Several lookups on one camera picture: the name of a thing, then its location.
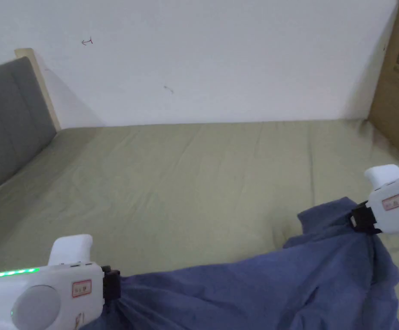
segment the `white wall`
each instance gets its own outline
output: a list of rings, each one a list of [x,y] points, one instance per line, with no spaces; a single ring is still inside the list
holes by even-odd
[[[365,117],[396,5],[1,0],[0,62],[37,52],[63,127]]]

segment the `wrinkled fabric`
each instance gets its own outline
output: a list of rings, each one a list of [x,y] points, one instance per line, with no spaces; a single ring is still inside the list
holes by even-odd
[[[84,329],[399,330],[399,271],[377,236],[351,229],[355,205],[299,214],[303,235],[277,252],[122,278],[121,299]]]

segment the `label sticker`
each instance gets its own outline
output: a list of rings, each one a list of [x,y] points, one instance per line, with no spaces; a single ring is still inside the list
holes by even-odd
[[[382,203],[385,211],[390,211],[399,207],[399,194],[383,200]]]
[[[84,296],[91,293],[92,282],[90,279],[73,283],[73,298]]]

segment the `gray headboard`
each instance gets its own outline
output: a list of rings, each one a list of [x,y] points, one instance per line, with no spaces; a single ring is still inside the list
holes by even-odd
[[[56,130],[27,57],[0,65],[0,184],[54,138]]]

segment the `mattress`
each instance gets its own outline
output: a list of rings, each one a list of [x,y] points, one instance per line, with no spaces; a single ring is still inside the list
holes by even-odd
[[[297,213],[366,200],[364,170],[389,163],[399,154],[364,121],[63,130],[0,187],[0,271],[82,233],[122,275],[264,254],[301,233]],[[399,235],[381,237],[399,267]]]

